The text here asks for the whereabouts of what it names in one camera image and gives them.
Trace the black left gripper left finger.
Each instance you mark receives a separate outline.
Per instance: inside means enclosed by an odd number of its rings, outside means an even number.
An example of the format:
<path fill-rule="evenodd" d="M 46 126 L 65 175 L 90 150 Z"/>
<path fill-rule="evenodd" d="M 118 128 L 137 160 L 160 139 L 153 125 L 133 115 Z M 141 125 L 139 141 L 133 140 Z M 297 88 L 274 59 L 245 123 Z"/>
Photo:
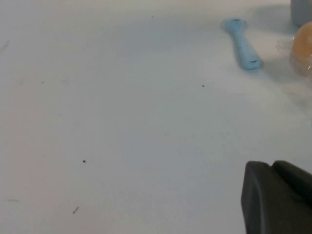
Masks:
<path fill-rule="evenodd" d="M 269 165 L 245 166 L 241 207 L 248 234 L 310 234 L 312 209 Z"/>

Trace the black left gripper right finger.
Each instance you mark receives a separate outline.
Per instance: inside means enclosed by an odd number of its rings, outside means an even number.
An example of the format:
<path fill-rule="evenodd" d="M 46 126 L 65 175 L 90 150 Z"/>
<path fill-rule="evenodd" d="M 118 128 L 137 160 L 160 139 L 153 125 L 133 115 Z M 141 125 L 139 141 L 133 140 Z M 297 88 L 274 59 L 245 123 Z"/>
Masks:
<path fill-rule="evenodd" d="M 273 169 L 303 199 L 307 206 L 312 208 L 312 175 L 282 160 L 275 161 L 273 163 Z"/>

